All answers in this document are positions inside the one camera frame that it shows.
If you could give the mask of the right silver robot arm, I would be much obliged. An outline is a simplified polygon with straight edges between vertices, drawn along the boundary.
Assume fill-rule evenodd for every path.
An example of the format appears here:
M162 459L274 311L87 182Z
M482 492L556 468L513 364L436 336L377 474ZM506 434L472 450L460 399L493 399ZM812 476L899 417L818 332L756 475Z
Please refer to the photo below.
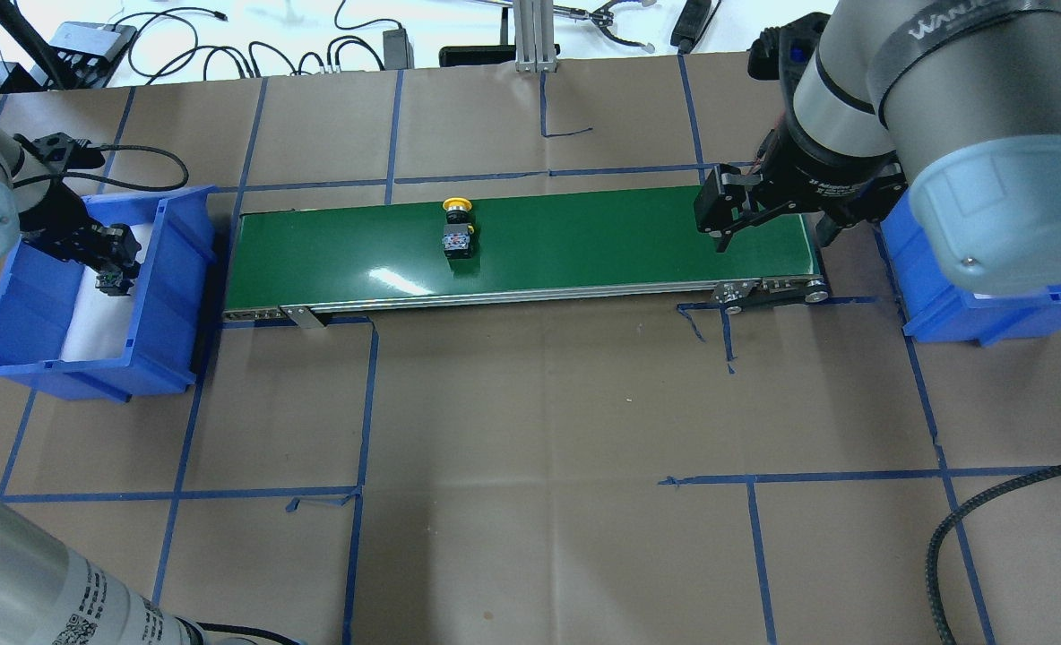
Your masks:
M716 165L695 197L718 252L792 213L837 236L892 186L954 286L1060 285L1061 1L841 1L765 30L747 70L783 114L751 170Z

